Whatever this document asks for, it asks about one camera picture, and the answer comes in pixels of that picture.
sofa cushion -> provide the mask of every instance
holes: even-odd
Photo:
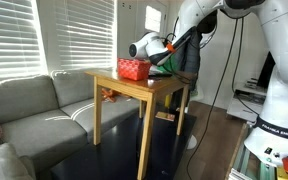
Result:
[[[10,144],[0,145],[0,180],[33,180]]]
[[[0,82],[0,123],[57,108],[54,86],[49,76]]]
[[[60,107],[94,97],[94,78],[93,76],[85,74],[84,71],[52,72],[53,83]]]
[[[87,144],[85,130],[61,110],[53,110],[2,125],[4,142],[20,156],[29,156],[37,172],[51,167]]]
[[[61,109],[85,129],[88,141],[92,142],[94,127],[94,99],[74,103],[62,107]],[[105,133],[138,110],[139,101],[133,98],[118,96],[116,97],[115,103],[103,101],[101,133]]]
[[[36,179],[36,175],[35,175],[35,168],[34,168],[34,164],[33,161],[30,157],[28,156],[21,156],[20,157],[20,161],[23,163],[23,165],[25,166],[28,174],[33,178]]]

white blinds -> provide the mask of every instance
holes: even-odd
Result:
[[[114,0],[55,0],[63,69],[111,67],[115,56]]]
[[[35,0],[0,0],[0,78],[45,72]]]

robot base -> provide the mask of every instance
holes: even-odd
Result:
[[[244,145],[264,164],[283,166],[282,159],[288,157],[288,139],[275,136],[260,128],[252,130]]]

cable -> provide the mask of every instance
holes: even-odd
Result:
[[[174,33],[168,33],[168,35],[166,36],[166,39],[168,39],[169,35],[173,35],[172,40],[174,39],[174,37],[176,37]]]
[[[238,65],[240,63],[240,57],[241,57],[241,50],[242,50],[242,43],[243,43],[243,31],[244,31],[244,17],[242,18],[242,27],[241,27],[241,37],[240,37],[240,47],[238,50],[238,57],[237,57],[237,62],[236,62],[236,67],[235,67],[235,71],[234,71],[234,76],[233,76],[233,80],[232,80],[232,91],[233,93],[235,93],[234,91],[234,84],[235,84],[235,76],[236,76],[236,72],[237,72],[237,68]],[[253,109],[251,109],[250,107],[248,107],[238,96],[236,96],[236,98],[250,111],[252,111],[253,113],[255,113],[256,115],[259,115],[257,112],[255,112]]]
[[[184,84],[190,84],[190,79],[188,79],[188,78],[186,78],[186,77],[184,77],[184,76],[179,75],[179,74],[176,73],[174,70],[169,70],[167,67],[164,66],[164,64],[162,65],[162,67],[163,67],[167,72],[173,74],[173,75],[174,75],[179,81],[181,81],[182,83],[184,83]]]
[[[176,30],[176,25],[177,25],[178,19],[179,19],[179,17],[177,16],[176,21],[175,21],[175,25],[174,25],[174,29],[173,29],[173,34],[174,34],[174,36],[173,36],[173,38],[172,38],[172,41],[173,41],[173,39],[174,39],[174,37],[175,37],[175,30]]]
[[[226,60],[225,68],[224,68],[224,71],[223,71],[223,75],[222,75],[221,81],[220,81],[220,83],[219,83],[219,85],[218,85],[218,88],[217,88],[217,91],[216,91],[216,94],[215,94],[215,98],[214,98],[213,103],[212,103],[212,107],[211,107],[211,109],[210,109],[210,111],[209,111],[209,113],[208,113],[208,118],[207,118],[207,122],[206,122],[206,127],[205,127],[205,129],[204,129],[204,132],[203,132],[203,135],[202,135],[202,138],[201,138],[200,142],[198,143],[196,149],[194,150],[193,154],[191,155],[191,157],[190,157],[190,159],[189,159],[189,161],[188,161],[188,163],[187,163],[187,166],[186,166],[186,172],[187,172],[187,174],[188,174],[188,176],[189,176],[189,178],[190,178],[191,180],[192,180],[192,177],[191,177],[191,175],[190,175],[190,173],[189,173],[189,171],[188,171],[188,167],[189,167],[189,165],[190,165],[190,162],[191,162],[193,156],[195,155],[195,153],[197,152],[198,148],[199,148],[200,145],[202,144],[202,141],[203,141],[203,139],[204,139],[204,137],[205,137],[205,134],[206,134],[206,132],[207,132],[208,125],[209,125],[209,122],[210,122],[211,113],[212,113],[212,111],[213,111],[214,104],[215,104],[215,102],[216,102],[216,99],[217,99],[217,96],[218,96],[220,87],[221,87],[221,85],[222,85],[222,82],[223,82],[223,79],[224,79],[224,75],[225,75],[225,73],[226,73],[226,69],[227,69],[227,65],[228,65],[229,59],[230,59],[230,57],[231,57],[231,52],[232,52],[232,49],[233,49],[233,44],[234,44],[235,35],[236,35],[237,23],[238,23],[238,19],[236,19],[236,22],[235,22],[233,39],[232,39],[230,51],[229,51],[229,53],[228,53],[228,57],[227,57],[227,60]]]

shelf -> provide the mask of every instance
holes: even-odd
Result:
[[[257,114],[260,114],[262,111],[266,98],[266,90],[247,88],[243,83],[236,83],[234,90],[235,93],[227,109],[227,114],[254,122],[257,118]]]
[[[263,88],[252,89],[252,88],[245,87],[244,83],[235,83],[234,90],[236,89],[240,91],[244,91],[244,92],[263,95],[263,96],[266,96],[266,92],[267,92],[267,90]]]

